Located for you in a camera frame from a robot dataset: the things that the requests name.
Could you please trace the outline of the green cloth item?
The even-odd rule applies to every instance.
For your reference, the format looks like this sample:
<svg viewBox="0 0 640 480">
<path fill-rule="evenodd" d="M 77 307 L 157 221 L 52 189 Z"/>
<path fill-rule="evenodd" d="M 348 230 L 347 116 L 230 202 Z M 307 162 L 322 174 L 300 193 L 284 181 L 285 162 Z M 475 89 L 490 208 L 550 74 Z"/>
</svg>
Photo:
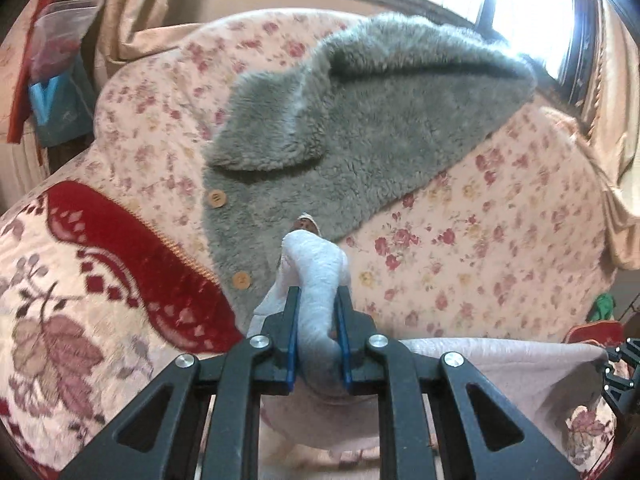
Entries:
<svg viewBox="0 0 640 480">
<path fill-rule="evenodd" d="M 587 316 L 589 323 L 601 321 L 612 321 L 616 303 L 614 297 L 609 292 L 597 296 Z"/>
</svg>

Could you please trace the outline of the red cream floral blanket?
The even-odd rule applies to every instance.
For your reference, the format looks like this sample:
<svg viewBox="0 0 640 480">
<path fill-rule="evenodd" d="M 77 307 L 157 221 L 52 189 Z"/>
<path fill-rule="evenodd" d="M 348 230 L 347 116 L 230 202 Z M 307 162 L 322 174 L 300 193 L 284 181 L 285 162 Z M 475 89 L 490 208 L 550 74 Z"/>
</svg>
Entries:
<svg viewBox="0 0 640 480">
<path fill-rule="evenodd" d="M 213 274 L 88 185 L 1 220 L 1 451 L 54 479 L 170 361 L 241 339 Z"/>
</svg>

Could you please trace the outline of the pink floral quilt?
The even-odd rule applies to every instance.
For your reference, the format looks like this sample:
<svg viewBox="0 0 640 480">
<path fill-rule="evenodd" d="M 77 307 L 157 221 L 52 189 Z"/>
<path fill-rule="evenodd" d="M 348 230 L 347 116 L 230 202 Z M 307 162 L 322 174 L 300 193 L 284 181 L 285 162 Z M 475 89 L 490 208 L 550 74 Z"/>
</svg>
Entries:
<svg viewBox="0 0 640 480">
<path fill-rule="evenodd" d="M 247 12 L 122 68 L 100 96 L 78 179 L 219 276 L 203 232 L 216 197 L 203 150 L 226 120 L 231 85 L 250 70 L 296 65 L 354 21 Z M 600 186 L 575 133 L 570 118 L 534 99 L 461 162 L 364 222 L 342 241 L 355 306 L 397 338 L 561 341 L 615 276 Z"/>
</svg>

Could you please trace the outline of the beige curtain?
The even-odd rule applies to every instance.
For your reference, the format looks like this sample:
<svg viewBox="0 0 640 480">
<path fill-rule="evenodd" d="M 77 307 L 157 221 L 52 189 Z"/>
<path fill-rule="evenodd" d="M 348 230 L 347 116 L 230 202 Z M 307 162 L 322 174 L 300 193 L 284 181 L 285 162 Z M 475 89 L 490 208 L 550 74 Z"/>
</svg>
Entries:
<svg viewBox="0 0 640 480">
<path fill-rule="evenodd" d="M 639 47 L 608 0 L 597 0 L 596 50 L 582 107 L 586 153 L 600 181 L 616 266 L 639 267 Z"/>
</svg>

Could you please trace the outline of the grey fuzzy button cardigan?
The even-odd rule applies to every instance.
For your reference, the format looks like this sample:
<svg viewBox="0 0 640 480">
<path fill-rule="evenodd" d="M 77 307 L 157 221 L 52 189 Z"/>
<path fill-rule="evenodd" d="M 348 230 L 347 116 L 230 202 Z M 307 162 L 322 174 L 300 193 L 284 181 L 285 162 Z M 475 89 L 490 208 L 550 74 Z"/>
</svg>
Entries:
<svg viewBox="0 0 640 480">
<path fill-rule="evenodd" d="M 334 32 L 288 70 L 243 75 L 203 172 L 206 192 L 226 198 L 203 222 L 239 326 L 270 289 L 298 214 L 340 240 L 460 162 L 535 87 L 508 48 L 401 14 Z"/>
</svg>

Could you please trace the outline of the blue paper bag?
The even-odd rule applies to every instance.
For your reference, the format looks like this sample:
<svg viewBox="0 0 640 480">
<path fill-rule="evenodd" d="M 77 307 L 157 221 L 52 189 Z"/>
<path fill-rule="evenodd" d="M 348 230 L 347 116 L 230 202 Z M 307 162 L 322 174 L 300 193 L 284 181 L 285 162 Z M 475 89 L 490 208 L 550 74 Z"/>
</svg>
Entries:
<svg viewBox="0 0 640 480">
<path fill-rule="evenodd" d="M 96 90 L 80 55 L 62 73 L 28 87 L 38 141 L 53 148 L 93 132 Z"/>
</svg>

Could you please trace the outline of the clear plastic bag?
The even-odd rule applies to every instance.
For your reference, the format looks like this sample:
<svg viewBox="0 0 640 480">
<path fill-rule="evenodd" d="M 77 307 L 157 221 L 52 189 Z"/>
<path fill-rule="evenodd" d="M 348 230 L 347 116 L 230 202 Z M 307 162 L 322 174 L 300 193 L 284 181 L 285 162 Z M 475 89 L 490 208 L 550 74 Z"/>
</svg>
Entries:
<svg viewBox="0 0 640 480">
<path fill-rule="evenodd" d="M 38 15 L 28 49 L 30 81 L 47 82 L 72 66 L 101 5 L 96 0 L 51 3 Z"/>
</svg>

